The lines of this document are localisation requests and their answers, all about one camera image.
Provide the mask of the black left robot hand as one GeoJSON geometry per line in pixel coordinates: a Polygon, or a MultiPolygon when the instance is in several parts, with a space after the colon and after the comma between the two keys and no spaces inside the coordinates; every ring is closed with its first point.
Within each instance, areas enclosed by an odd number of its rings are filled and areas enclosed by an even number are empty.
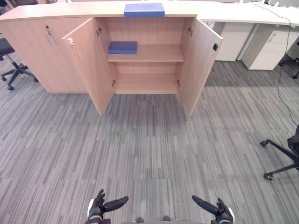
{"type": "Polygon", "coordinates": [[[105,193],[104,190],[101,189],[97,196],[92,199],[88,205],[87,210],[87,220],[91,221],[94,219],[104,220],[104,214],[117,210],[124,206],[129,200],[128,196],[124,196],[119,199],[115,199],[109,202],[105,202],[105,193]]]}

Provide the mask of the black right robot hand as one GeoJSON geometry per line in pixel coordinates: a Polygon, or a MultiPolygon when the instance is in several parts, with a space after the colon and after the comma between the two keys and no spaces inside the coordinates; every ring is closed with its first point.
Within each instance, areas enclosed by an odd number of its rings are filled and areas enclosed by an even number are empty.
{"type": "Polygon", "coordinates": [[[196,195],[192,195],[192,200],[201,208],[215,216],[215,220],[211,220],[211,224],[234,224],[235,216],[230,207],[228,207],[219,197],[217,205],[204,201],[196,195]]]}

